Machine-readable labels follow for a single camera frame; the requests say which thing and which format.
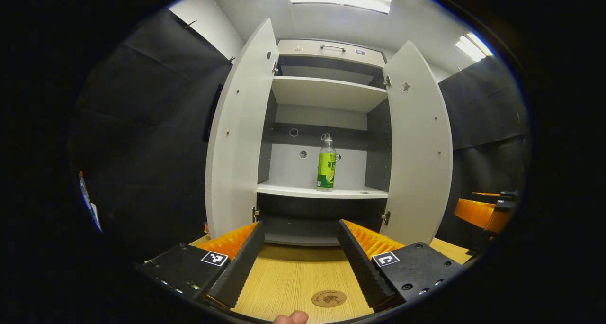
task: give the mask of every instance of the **drawer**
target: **drawer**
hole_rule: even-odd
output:
[[[377,50],[331,41],[282,39],[277,44],[277,49],[280,55],[324,57],[374,67],[385,66],[383,54]]]

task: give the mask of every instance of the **wooden table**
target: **wooden table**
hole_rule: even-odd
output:
[[[190,245],[197,246],[208,240],[207,235]],[[430,246],[457,263],[465,263],[470,258],[465,254],[467,249],[437,238]],[[314,305],[312,295],[327,289],[344,292],[346,302],[336,307]],[[232,311],[273,320],[294,310],[305,311],[309,315],[308,324],[337,322],[373,313],[341,248],[264,244]]]

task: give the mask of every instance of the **drawer handle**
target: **drawer handle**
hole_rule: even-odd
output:
[[[343,52],[345,51],[345,48],[343,47],[337,47],[335,45],[320,45],[320,49],[324,49],[324,47],[329,47],[329,48],[339,48],[340,50],[342,50]]]

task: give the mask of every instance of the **cabinet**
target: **cabinet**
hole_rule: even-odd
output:
[[[332,192],[314,186],[322,132],[342,155]],[[338,245],[336,223],[346,218],[402,244],[429,243],[451,177],[448,114],[414,44],[385,62],[381,52],[333,41],[276,44],[265,20],[216,108],[205,176],[210,236],[249,224],[258,210],[267,242]]]

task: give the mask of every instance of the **finger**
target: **finger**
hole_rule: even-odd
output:
[[[287,317],[285,315],[279,315],[276,317],[276,319],[273,320],[273,324],[298,324],[298,323],[295,323],[294,320],[290,317]]]
[[[294,311],[290,314],[290,318],[292,318],[294,324],[305,324],[309,319],[309,315],[303,311]]]

